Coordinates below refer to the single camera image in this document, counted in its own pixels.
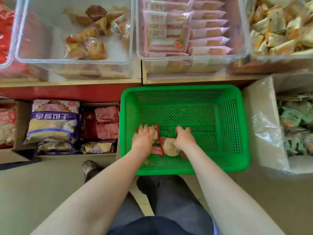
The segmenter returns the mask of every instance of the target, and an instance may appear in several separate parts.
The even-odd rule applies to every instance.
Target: person's right hand
[[[177,138],[172,144],[178,149],[183,151],[190,144],[196,143],[195,138],[190,133],[190,128],[186,128],[186,130],[184,130],[181,126],[177,126],[176,133]]]

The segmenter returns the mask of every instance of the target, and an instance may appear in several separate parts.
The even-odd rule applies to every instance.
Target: person's left hand
[[[131,149],[143,152],[145,156],[149,156],[152,151],[153,135],[155,127],[149,127],[147,124],[143,127],[140,125],[138,133],[135,133],[132,139]]]

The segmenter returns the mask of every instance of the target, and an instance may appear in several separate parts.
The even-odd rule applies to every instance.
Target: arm
[[[132,149],[63,202],[31,235],[103,235],[152,149],[154,127],[142,125]]]
[[[190,129],[177,127],[174,146],[192,164],[207,204],[223,235],[284,235],[262,207],[196,144]]]

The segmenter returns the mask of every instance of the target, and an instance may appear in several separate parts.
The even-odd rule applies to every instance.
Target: person
[[[104,170],[85,162],[86,183],[32,235],[284,235],[257,202],[196,144],[190,129],[177,127],[173,145],[192,164],[214,219],[177,175],[142,176],[137,185],[155,216],[144,217],[129,188],[152,149],[154,127],[139,127],[131,150]]]

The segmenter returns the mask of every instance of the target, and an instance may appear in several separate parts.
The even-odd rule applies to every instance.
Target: hand
[[[131,149],[138,150],[138,152],[143,153],[145,157],[149,156],[152,151],[153,145],[153,135],[155,132],[155,127],[149,127],[147,124],[143,127],[139,126],[138,133],[135,133],[132,139]]]
[[[186,130],[184,130],[181,126],[177,126],[176,133],[177,138],[172,144],[178,149],[184,151],[187,146],[196,143],[195,138],[190,133],[190,128],[186,128]]]

